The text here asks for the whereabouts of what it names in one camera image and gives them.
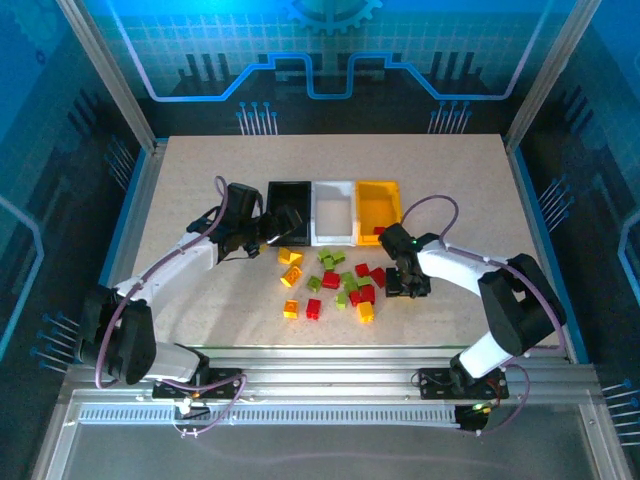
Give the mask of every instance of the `yellow tray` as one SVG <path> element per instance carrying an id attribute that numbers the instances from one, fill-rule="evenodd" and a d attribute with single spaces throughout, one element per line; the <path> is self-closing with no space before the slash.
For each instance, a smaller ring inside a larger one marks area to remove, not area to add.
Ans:
<path id="1" fill-rule="evenodd" d="M 358 245 L 379 245 L 376 227 L 388 227 L 402 219 L 400 188 L 397 182 L 356 182 Z"/>

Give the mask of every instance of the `toy block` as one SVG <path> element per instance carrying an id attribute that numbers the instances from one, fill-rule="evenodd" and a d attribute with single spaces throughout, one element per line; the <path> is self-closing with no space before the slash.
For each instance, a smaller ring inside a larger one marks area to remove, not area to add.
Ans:
<path id="1" fill-rule="evenodd" d="M 350 295 L 353 291 L 358 291 L 358 284 L 355 282 L 347 282 L 344 284 L 344 291 L 347 295 Z"/>
<path id="2" fill-rule="evenodd" d="M 384 288 L 384 286 L 386 285 L 385 280 L 387 278 L 387 274 L 384 273 L 384 270 L 378 267 L 375 270 L 371 270 L 369 275 L 371 276 L 371 278 L 373 278 L 373 281 L 376 282 L 376 285 L 378 285 L 378 287 Z"/>
<path id="3" fill-rule="evenodd" d="M 318 293 L 322 288 L 322 280 L 311 275 L 311 278 L 307 281 L 307 288 L 313 293 Z"/>
<path id="4" fill-rule="evenodd" d="M 289 265 L 291 263 L 291 250 L 280 247 L 278 249 L 278 262 Z"/>
<path id="5" fill-rule="evenodd" d="M 323 261 L 327 257 L 331 257 L 331 252 L 328 248 L 323 248 L 318 252 L 318 260 Z"/>
<path id="6" fill-rule="evenodd" d="M 360 302 L 362 302 L 362 297 L 360 296 L 360 292 L 354 290 L 349 294 L 349 300 L 351 301 L 351 305 L 356 307 Z"/>
<path id="7" fill-rule="evenodd" d="M 282 310 L 284 314 L 284 318 L 298 318 L 298 301 L 297 300 L 287 300 L 284 302 L 284 309 Z"/>
<path id="8" fill-rule="evenodd" d="M 333 258 L 327 257 L 322 261 L 326 272 L 333 272 L 336 268 L 336 264 L 333 262 Z"/>
<path id="9" fill-rule="evenodd" d="M 351 273 L 351 272 L 341 273 L 340 274 L 340 279 L 342 280 L 342 283 L 344 285 L 346 285 L 347 283 L 356 281 L 355 277 L 353 276 L 353 273 Z"/>
<path id="10" fill-rule="evenodd" d="M 332 253 L 331 258 L 333 259 L 333 263 L 337 265 L 339 263 L 344 262 L 347 259 L 347 256 L 344 254 L 342 250 L 340 250 L 339 252 Z"/>
<path id="11" fill-rule="evenodd" d="M 376 289 L 373 285 L 365 285 L 360 289 L 360 297 L 363 302 L 369 302 L 371 305 L 376 304 Z"/>
<path id="12" fill-rule="evenodd" d="M 340 287 L 340 275 L 333 272 L 324 272 L 324 277 L 322 277 L 322 286 L 336 290 Z"/>
<path id="13" fill-rule="evenodd" d="M 340 292 L 336 296 L 336 307 L 338 307 L 338 310 L 344 310 L 345 308 L 347 308 L 347 294 L 346 293 Z"/>
<path id="14" fill-rule="evenodd" d="M 301 276 L 302 270 L 293 265 L 282 277 L 280 277 L 280 281 L 287 287 L 291 288 L 298 280 L 300 280 Z"/>
<path id="15" fill-rule="evenodd" d="M 311 320 L 318 320 L 318 318 L 320 318 L 321 306 L 322 306 L 322 302 L 320 302 L 320 300 L 316 300 L 315 298 L 310 298 L 309 303 L 307 303 L 307 318 Z"/>
<path id="16" fill-rule="evenodd" d="M 356 275 L 358 275 L 359 277 L 365 277 L 369 275 L 369 267 L 366 263 L 356 265 Z"/>
<path id="17" fill-rule="evenodd" d="M 369 302 L 361 302 L 357 306 L 358 309 L 358 317 L 362 323 L 371 323 L 373 322 L 373 307 Z"/>
<path id="18" fill-rule="evenodd" d="M 358 280 L 358 288 L 362 288 L 365 285 L 371 285 L 371 277 L 360 277 Z"/>
<path id="19" fill-rule="evenodd" d="M 302 262 L 304 261 L 304 253 L 292 251 L 291 256 L 289 258 L 291 260 L 291 265 L 295 265 L 296 267 L 299 267 L 300 265 L 302 265 Z"/>

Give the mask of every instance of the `green block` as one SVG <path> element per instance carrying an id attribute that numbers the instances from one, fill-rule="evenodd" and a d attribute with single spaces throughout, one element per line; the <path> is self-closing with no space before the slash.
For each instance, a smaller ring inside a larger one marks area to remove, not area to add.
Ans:
<path id="1" fill-rule="evenodd" d="M 358 290 L 358 284 L 356 282 L 347 282 L 344 284 L 344 291 L 349 295 L 351 292 Z"/>
<path id="2" fill-rule="evenodd" d="M 323 248 L 318 252 L 318 260 L 320 260 L 321 262 L 327 257 L 331 258 L 331 252 L 328 248 Z"/>
<path id="3" fill-rule="evenodd" d="M 344 262 L 347 259 L 347 256 L 343 251 L 334 252 L 331 254 L 331 258 L 333 258 L 333 262 L 337 265 L 339 263 Z"/>
<path id="4" fill-rule="evenodd" d="M 347 283 L 353 282 L 356 283 L 356 279 L 351 272 L 344 272 L 340 274 L 340 280 L 342 280 L 342 284 L 346 285 Z"/>
<path id="5" fill-rule="evenodd" d="M 322 288 L 322 280 L 312 275 L 307 282 L 307 288 L 313 293 L 318 293 L 318 291 Z"/>
<path id="6" fill-rule="evenodd" d="M 371 285 L 371 277 L 360 277 L 358 279 L 358 288 L 364 287 L 365 285 Z"/>
<path id="7" fill-rule="evenodd" d="M 338 307 L 338 310 L 344 310 L 345 308 L 347 308 L 347 294 L 346 293 L 340 292 L 336 296 L 336 307 Z"/>
<path id="8" fill-rule="evenodd" d="M 333 258 L 331 257 L 327 257 L 325 258 L 322 263 L 324 264 L 324 269 L 327 272 L 333 272 L 333 270 L 335 270 L 336 268 L 336 264 L 333 263 Z"/>

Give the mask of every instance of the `beige table surface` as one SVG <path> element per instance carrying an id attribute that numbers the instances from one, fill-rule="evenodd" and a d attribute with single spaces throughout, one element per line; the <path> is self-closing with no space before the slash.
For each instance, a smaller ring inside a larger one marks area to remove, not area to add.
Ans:
<path id="1" fill-rule="evenodd" d="M 164 254 L 185 227 L 220 202 L 213 177 L 258 188 L 270 180 L 396 180 L 403 208 L 433 193 L 453 196 L 460 218 L 448 240 L 487 255 L 535 255 L 531 235 L 498 135 L 324 135 L 171 137 L 135 264 L 139 272 Z M 439 233 L 452 207 L 429 202 L 412 213 L 408 230 Z M 347 262 L 392 266 L 379 247 L 344 247 Z M 285 266 L 270 248 L 254 260 L 216 266 L 200 285 L 155 319 L 160 341 L 189 345 L 468 345 L 487 330 L 481 301 L 442 280 L 428 298 L 386 299 L 376 287 L 373 324 L 339 311 L 335 291 L 322 289 L 320 320 L 305 318 L 309 275 L 322 275 L 316 248 L 307 247 L 304 278 L 292 289 L 279 281 Z M 298 320 L 282 316 L 285 300 L 300 303 Z"/>

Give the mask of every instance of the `gear graphic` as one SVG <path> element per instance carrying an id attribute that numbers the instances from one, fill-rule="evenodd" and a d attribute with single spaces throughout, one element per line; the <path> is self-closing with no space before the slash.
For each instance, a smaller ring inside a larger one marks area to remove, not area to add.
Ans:
<path id="1" fill-rule="evenodd" d="M 13 0 L 6 5 L 15 22 L 36 48 L 44 47 L 58 31 L 58 17 L 54 0 Z"/>
<path id="2" fill-rule="evenodd" d="M 371 20 L 373 9 L 382 7 L 382 1 L 286 0 L 283 6 L 289 20 L 297 20 L 301 28 L 333 35 L 337 31 L 347 33 L 349 27 L 360 28 L 360 22 Z"/>

